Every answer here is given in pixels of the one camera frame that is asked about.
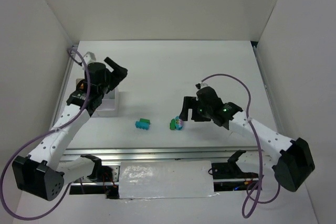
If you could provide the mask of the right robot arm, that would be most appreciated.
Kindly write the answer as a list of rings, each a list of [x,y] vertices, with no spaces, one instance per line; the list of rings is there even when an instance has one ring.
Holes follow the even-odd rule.
[[[296,192],[315,169],[307,141],[302,138],[293,140],[273,131],[249,117],[238,105],[224,103],[211,87],[199,89],[194,97],[184,97],[180,119],[212,121],[245,138],[258,140],[261,149],[275,162],[272,170],[276,181],[290,192]]]

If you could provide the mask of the blue frog-print lego brick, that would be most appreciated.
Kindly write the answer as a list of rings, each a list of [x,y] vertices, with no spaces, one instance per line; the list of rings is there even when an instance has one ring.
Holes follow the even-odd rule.
[[[183,129],[183,126],[184,126],[184,121],[182,119],[180,119],[179,116],[177,116],[175,119],[174,119],[174,125],[175,125],[175,129],[176,130],[182,130]]]

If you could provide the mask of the green curved lego brick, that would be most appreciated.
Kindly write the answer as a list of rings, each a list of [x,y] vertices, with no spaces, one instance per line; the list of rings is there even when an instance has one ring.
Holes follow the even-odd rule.
[[[171,119],[170,121],[170,130],[176,130],[176,119]]]

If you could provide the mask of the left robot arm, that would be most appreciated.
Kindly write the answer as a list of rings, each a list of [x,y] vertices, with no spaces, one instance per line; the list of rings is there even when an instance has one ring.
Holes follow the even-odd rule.
[[[60,160],[77,132],[102,104],[104,96],[126,78],[128,71],[108,57],[104,62],[86,59],[83,67],[85,77],[67,99],[51,133],[27,156],[17,156],[12,162],[18,189],[47,201],[54,200],[65,184],[82,177],[96,181],[103,171],[101,159],[91,154],[63,165]]]

